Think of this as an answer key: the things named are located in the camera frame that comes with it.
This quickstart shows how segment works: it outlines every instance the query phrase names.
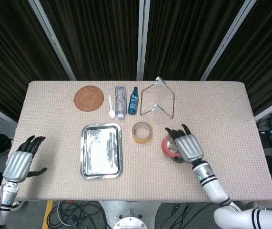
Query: beige tablecloth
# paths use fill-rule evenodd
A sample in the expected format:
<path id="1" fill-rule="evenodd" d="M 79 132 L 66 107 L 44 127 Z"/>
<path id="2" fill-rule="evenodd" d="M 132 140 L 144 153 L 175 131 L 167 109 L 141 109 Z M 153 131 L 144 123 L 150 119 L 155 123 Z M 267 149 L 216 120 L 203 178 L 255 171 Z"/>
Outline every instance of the beige tablecloth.
<path id="1" fill-rule="evenodd" d="M 20 185 L 19 199 L 126 200 L 204 202 L 208 197 L 194 177 L 191 165 L 169 160 L 161 151 L 165 127 L 178 129 L 185 123 L 204 150 L 224 189 L 233 200 L 259 201 L 272 207 L 272 181 L 244 84 L 238 82 L 167 81 L 175 92 L 175 117 L 163 112 L 127 115 L 124 120 L 108 116 L 107 96 L 118 84 L 141 90 L 152 82 L 36 81 L 29 84 L 16 129 L 12 151 L 29 136 L 46 136 L 31 169 L 48 170 Z M 102 89 L 105 100 L 93 112 L 78 110 L 75 93 L 86 85 Z M 164 86 L 154 86 L 143 96 L 143 111 L 157 102 L 171 114 L 171 96 Z M 152 127 L 152 138 L 137 144 L 131 137 L 136 122 Z M 117 123 L 122 129 L 123 174 L 115 179 L 85 180 L 80 174 L 80 140 L 88 124 Z"/>

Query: red tape roll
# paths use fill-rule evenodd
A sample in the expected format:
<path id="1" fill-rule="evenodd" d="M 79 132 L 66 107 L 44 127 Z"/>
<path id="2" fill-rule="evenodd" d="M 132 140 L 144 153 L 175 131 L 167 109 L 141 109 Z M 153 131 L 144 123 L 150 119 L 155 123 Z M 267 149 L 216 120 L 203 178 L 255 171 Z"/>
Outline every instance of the red tape roll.
<path id="1" fill-rule="evenodd" d="M 162 151 L 164 152 L 164 154 L 166 155 L 166 156 L 170 156 L 170 157 L 181 157 L 181 154 L 180 153 L 172 153 L 169 149 L 168 149 L 168 146 L 167 146 L 167 144 L 168 144 L 168 140 L 169 140 L 169 138 L 170 138 L 170 135 L 167 135 L 164 139 L 163 139 L 163 141 L 161 142 L 161 149 L 162 149 Z"/>

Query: round rattan placemat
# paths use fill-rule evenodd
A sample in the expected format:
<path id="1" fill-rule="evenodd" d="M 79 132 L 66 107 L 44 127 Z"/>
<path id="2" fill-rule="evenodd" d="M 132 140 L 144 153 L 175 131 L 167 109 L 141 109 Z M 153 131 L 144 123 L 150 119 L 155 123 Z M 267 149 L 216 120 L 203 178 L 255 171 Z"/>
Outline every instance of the round rattan placemat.
<path id="1" fill-rule="evenodd" d="M 96 86 L 82 87 L 74 96 L 74 104 L 81 111 L 97 110 L 104 101 L 102 90 Z"/>

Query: white plastic spoon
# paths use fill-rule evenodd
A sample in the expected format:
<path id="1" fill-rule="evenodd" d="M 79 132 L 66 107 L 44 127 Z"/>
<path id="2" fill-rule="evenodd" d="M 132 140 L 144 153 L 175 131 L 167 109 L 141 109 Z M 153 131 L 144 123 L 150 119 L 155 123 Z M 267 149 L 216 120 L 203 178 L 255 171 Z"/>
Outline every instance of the white plastic spoon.
<path id="1" fill-rule="evenodd" d="M 111 108 L 110 111 L 108 112 L 108 114 L 109 114 L 109 117 L 110 117 L 111 119 L 114 119 L 114 118 L 116 117 L 116 113 L 115 113 L 115 111 L 112 109 L 112 105 L 111 105 L 111 95 L 110 95 L 110 94 L 108 95 L 108 100 L 109 100 L 109 107 Z"/>

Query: stainless steel tray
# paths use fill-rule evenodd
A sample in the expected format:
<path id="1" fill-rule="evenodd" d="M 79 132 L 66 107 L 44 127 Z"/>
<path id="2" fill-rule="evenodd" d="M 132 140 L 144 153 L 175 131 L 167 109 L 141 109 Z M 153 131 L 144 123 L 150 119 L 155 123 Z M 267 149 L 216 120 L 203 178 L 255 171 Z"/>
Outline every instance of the stainless steel tray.
<path id="1" fill-rule="evenodd" d="M 116 123 L 84 127 L 81 135 L 82 177 L 115 178 L 122 171 L 121 127 Z"/>

